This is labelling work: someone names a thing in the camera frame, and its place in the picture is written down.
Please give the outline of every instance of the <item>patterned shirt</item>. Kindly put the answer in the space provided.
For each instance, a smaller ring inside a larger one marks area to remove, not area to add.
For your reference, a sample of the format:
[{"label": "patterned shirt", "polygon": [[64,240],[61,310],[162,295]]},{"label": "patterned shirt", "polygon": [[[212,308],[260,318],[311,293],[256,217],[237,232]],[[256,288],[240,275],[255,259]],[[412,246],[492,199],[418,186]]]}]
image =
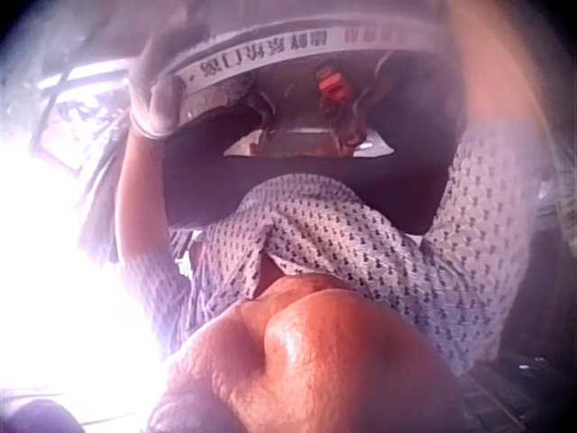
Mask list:
[{"label": "patterned shirt", "polygon": [[203,232],[192,281],[168,247],[126,263],[122,274],[167,354],[237,300],[253,299],[267,254],[287,275],[330,274],[387,303],[460,375],[495,355],[527,269],[537,145],[526,119],[470,126],[421,244],[344,184],[294,174],[265,181]]}]

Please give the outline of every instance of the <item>gloved hand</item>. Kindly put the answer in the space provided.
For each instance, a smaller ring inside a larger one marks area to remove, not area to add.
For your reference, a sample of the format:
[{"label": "gloved hand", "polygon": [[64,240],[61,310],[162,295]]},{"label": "gloved hand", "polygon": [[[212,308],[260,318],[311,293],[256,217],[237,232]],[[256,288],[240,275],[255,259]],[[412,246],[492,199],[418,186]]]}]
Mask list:
[{"label": "gloved hand", "polygon": [[159,74],[180,52],[206,37],[203,24],[188,21],[153,34],[129,71],[132,129],[152,140],[170,136],[179,124],[185,83],[179,77]]}]

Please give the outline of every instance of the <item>skin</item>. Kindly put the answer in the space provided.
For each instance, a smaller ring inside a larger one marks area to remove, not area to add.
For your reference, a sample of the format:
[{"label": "skin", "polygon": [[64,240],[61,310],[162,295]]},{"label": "skin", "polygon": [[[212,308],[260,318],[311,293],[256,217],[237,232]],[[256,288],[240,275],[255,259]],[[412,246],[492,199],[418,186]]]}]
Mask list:
[{"label": "skin", "polygon": [[[453,0],[449,12],[469,124],[533,116],[535,74],[497,3]],[[174,95],[157,95],[153,102],[179,103],[167,97]],[[116,202],[124,260],[167,244],[159,146],[137,134],[127,143]],[[263,260],[259,298],[232,305],[171,358],[153,427],[450,431],[459,402],[455,380],[412,326],[333,277],[284,276]]]}]

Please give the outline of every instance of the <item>shirt sleeve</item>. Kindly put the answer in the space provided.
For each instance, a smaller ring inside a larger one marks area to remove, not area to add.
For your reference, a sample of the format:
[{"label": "shirt sleeve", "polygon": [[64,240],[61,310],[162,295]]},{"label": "shirt sleeve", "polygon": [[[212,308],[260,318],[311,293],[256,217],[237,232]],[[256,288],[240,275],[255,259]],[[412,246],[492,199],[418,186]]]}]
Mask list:
[{"label": "shirt sleeve", "polygon": [[422,244],[396,230],[390,234],[391,259],[404,271],[389,270],[398,279],[382,296],[456,374],[497,346],[527,270],[540,184],[538,143],[528,119],[468,127]]},{"label": "shirt sleeve", "polygon": [[133,257],[119,266],[119,273],[151,324],[162,358],[172,355],[187,331],[191,281],[179,272],[169,248]]}]

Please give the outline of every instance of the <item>work glove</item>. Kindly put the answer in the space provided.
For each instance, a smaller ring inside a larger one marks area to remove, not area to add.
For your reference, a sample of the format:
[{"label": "work glove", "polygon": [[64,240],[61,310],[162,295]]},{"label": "work glove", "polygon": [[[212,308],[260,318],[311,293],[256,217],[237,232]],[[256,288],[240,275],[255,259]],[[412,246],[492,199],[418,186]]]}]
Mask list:
[{"label": "work glove", "polygon": [[129,70],[132,129],[142,137],[162,140],[179,125],[180,103],[186,88],[181,78],[161,72],[182,51],[207,36],[203,24],[187,21],[152,35]]}]

